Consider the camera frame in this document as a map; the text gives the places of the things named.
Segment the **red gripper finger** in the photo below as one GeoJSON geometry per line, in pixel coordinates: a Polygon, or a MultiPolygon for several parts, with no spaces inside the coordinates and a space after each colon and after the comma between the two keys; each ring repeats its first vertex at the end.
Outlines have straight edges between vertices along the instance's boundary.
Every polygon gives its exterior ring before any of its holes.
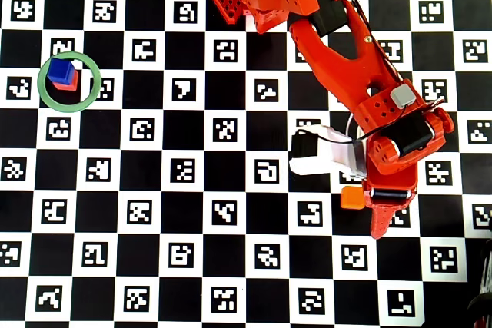
{"type": "Polygon", "coordinates": [[[371,214],[371,236],[380,239],[389,228],[391,219],[398,210],[402,210],[403,205],[381,205],[375,204],[371,214]]]}

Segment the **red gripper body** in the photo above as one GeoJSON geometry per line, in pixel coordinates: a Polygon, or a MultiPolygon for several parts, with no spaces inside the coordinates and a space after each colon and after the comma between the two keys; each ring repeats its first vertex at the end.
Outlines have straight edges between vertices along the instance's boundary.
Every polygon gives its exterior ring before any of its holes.
{"type": "Polygon", "coordinates": [[[363,181],[366,206],[406,207],[416,194],[417,165],[412,164],[393,174],[382,174],[369,156],[374,139],[367,142],[367,177],[363,181]]]}

